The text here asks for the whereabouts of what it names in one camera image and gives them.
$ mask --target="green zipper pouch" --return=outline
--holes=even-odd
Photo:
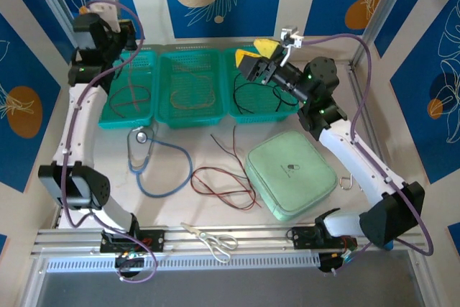
[[[337,175],[299,132],[283,132],[255,147],[246,173],[273,215],[289,221],[325,198]]]

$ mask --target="white tabletop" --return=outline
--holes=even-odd
[[[340,85],[334,91],[336,103],[351,119],[357,110],[349,78],[344,65],[338,65]],[[184,147],[193,159],[194,169],[203,165],[212,165],[230,170],[239,170],[238,162],[222,152],[211,139],[214,134],[227,148],[231,147],[231,131],[235,121],[226,116],[217,126],[195,127],[190,129],[169,129],[165,124],[158,125],[156,139]],[[275,136],[280,132],[296,129],[315,145],[325,157],[329,165],[336,171],[337,176],[349,176],[344,166],[326,148],[317,143],[312,136],[305,132],[297,114],[289,116],[283,122],[241,124],[236,127],[236,146],[241,160],[253,147],[260,142]],[[358,133],[369,143],[361,120],[357,124]],[[271,214],[260,196],[257,200],[261,208],[254,206],[250,211],[232,209],[222,203],[217,197],[200,196],[187,184],[181,191],[166,198],[149,198],[138,189],[134,174],[129,172],[127,165],[127,134],[128,129],[98,130],[94,150],[95,169],[107,176],[111,184],[111,196],[127,211],[135,214],[140,226],[179,226],[180,222],[196,226],[238,226],[238,225],[268,225],[280,222]],[[152,193],[165,193],[180,184],[188,173],[188,162],[185,156],[177,150],[155,145],[152,158],[142,176],[144,187]],[[204,175],[216,190],[225,188],[227,191],[238,185],[224,175],[210,173]],[[246,196],[238,197],[247,201]],[[350,191],[344,191],[339,186],[322,202],[313,206],[295,222],[313,221],[320,214],[333,208],[350,211],[366,211],[369,204],[364,194],[355,183]],[[72,211],[74,220],[81,215]],[[84,228],[98,228],[92,220],[87,220]],[[61,219],[59,228],[69,228],[65,217]]]

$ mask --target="blue stethoscope tubing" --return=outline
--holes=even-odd
[[[144,162],[142,163],[142,165],[138,166],[138,167],[134,167],[132,165],[132,162],[131,162],[131,158],[129,157],[128,158],[128,166],[129,166],[129,170],[131,171],[131,173],[134,173],[136,175],[136,181],[137,181],[137,185],[139,186],[139,189],[141,190],[141,192],[146,195],[147,197],[150,197],[150,198],[164,198],[164,197],[168,197],[168,196],[171,196],[172,194],[178,192],[180,189],[182,189],[185,185],[187,185],[188,181],[190,181],[191,177],[192,177],[192,173],[193,173],[193,163],[192,163],[192,157],[190,156],[190,154],[187,152],[187,150],[185,150],[184,148],[182,147],[179,147],[177,145],[174,145],[174,144],[170,144],[170,143],[166,143],[166,142],[161,142],[159,140],[156,140],[156,139],[152,139],[152,138],[147,138],[148,140],[152,141],[153,143],[156,143],[156,144],[159,144],[159,145],[163,145],[165,147],[171,147],[173,149],[177,149],[179,151],[181,151],[188,159],[188,164],[189,164],[189,172],[188,172],[188,176],[187,178],[176,188],[174,188],[173,190],[167,192],[167,193],[163,193],[163,194],[153,194],[153,193],[150,193],[149,191],[147,191],[144,186],[142,185],[142,182],[141,182],[141,174],[145,171],[145,169],[147,168],[147,165],[149,164],[149,161],[150,161],[150,153],[146,156],[146,158],[144,159]]]

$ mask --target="teal basket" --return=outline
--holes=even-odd
[[[255,47],[241,47],[243,50],[257,53]],[[238,124],[251,124],[255,122],[281,122],[291,114],[294,114],[299,109],[297,100],[283,92],[280,88],[277,90],[280,92],[281,98],[289,104],[296,104],[291,106],[285,103],[280,104],[280,108],[276,111],[280,100],[273,94],[273,89],[267,86],[262,86],[263,76],[256,79],[254,84],[247,85],[238,89],[235,97],[240,105],[240,109],[234,102],[234,90],[239,86],[248,83],[248,81],[240,75],[235,62],[236,48],[231,48],[224,51],[224,62],[226,69],[227,79],[227,99],[229,100],[229,113],[235,118]],[[274,82],[269,82],[268,86],[276,86]]]
[[[129,53],[122,53],[121,57],[124,60],[129,59]],[[155,52],[142,50],[130,64],[123,67],[121,75],[112,81],[109,97],[99,119],[100,127],[103,129],[121,129],[150,125],[155,104],[153,80],[155,78],[156,57]],[[121,61],[117,60],[114,65],[119,64]],[[139,110],[132,103],[132,90],[128,83],[130,74],[132,85],[142,87],[133,87],[132,89],[135,99],[139,100],[137,103]],[[149,101],[141,101],[149,96]]]
[[[218,50],[161,54],[155,118],[173,129],[218,124],[226,115],[226,83]]]

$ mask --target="orange circle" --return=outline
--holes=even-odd
[[[349,29],[365,29],[380,0],[357,0],[346,11],[345,25]]]
[[[79,14],[87,14],[89,13],[89,10],[86,6],[82,6],[81,8],[78,9]]]
[[[28,86],[13,88],[6,97],[10,110],[6,113],[11,129],[22,138],[33,138],[42,125],[42,102]]]
[[[432,99],[427,107],[428,115],[433,119],[439,119],[443,115],[443,103],[437,98]]]

